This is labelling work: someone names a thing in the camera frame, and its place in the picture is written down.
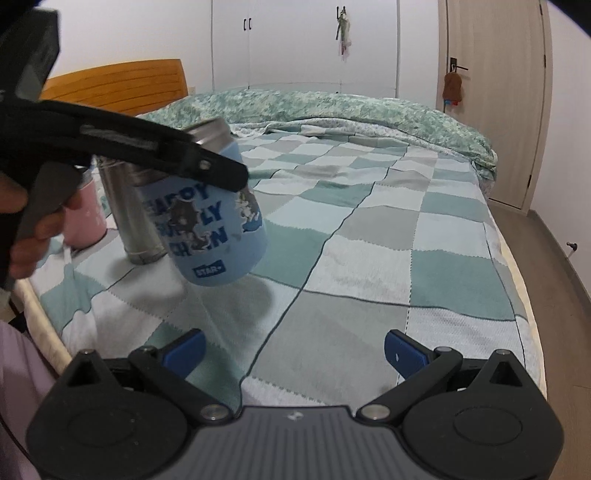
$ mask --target wooden floor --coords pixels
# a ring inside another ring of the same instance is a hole
[[[565,434],[551,480],[591,479],[591,317],[537,220],[491,207],[525,280],[544,349],[548,400]]]

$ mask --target green patterned duvet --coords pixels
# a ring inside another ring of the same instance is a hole
[[[369,137],[384,136],[386,128],[391,131],[388,136],[395,135],[411,145],[445,148],[472,160],[484,191],[490,191],[496,176],[496,154],[487,138],[445,113],[407,100],[342,93],[229,90],[188,96],[142,117],[184,128],[218,116],[229,124],[253,128],[303,119],[361,122],[374,128],[374,132],[365,128],[363,134]]]

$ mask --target door handle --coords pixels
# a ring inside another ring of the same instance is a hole
[[[450,71],[450,72],[455,72],[455,71],[456,71],[456,69],[460,69],[460,70],[466,70],[466,71],[468,71],[468,69],[467,69],[466,67],[460,67],[460,66],[457,64],[457,58],[450,57],[450,59],[449,59],[449,71]]]

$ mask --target baseboard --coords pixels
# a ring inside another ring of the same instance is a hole
[[[488,199],[487,202],[488,202],[488,205],[489,206],[492,205],[492,206],[495,206],[495,207],[502,208],[503,210],[507,210],[509,212],[517,213],[519,215],[523,215],[523,216],[526,215],[526,212],[524,212],[523,210],[521,210],[521,209],[519,209],[517,207],[513,207],[511,205],[507,205],[506,203],[502,203],[502,202],[499,202],[499,201],[494,200],[494,199]]]
[[[581,305],[585,310],[586,316],[588,318],[591,318],[591,297],[589,296],[589,292],[587,292],[587,289],[584,287],[583,282],[579,278],[579,275],[574,269],[572,263],[564,253],[564,250],[560,248],[560,244],[558,243],[550,229],[547,227],[547,225],[544,223],[542,218],[538,215],[538,212],[536,212],[535,210],[530,210],[527,216],[538,225],[540,231],[547,238],[548,243],[550,244],[554,253],[558,256],[558,258],[564,259],[564,261],[561,262],[564,267],[564,271],[566,272],[566,275],[568,276],[570,282],[574,287],[574,292],[576,293],[577,298],[580,300]]]

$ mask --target hanging towel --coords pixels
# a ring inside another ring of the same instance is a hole
[[[462,77],[456,72],[449,72],[445,75],[443,100],[447,104],[454,105],[462,101]]]

